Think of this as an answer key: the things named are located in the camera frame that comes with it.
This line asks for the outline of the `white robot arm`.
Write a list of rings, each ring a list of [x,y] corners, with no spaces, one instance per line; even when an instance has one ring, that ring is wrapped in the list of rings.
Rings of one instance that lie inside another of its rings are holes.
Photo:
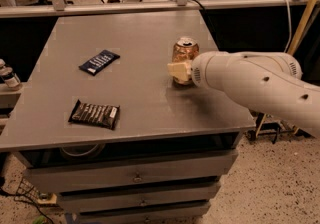
[[[300,64],[287,53],[210,51],[167,69],[180,81],[222,91],[241,106],[320,137],[320,87],[301,80]]]

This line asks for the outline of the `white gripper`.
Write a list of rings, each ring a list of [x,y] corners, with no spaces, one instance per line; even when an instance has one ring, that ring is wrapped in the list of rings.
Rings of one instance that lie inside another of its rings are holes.
[[[198,87],[221,89],[222,78],[230,55],[227,52],[211,51],[198,55],[193,61],[167,64],[168,73],[180,81],[191,79]]]

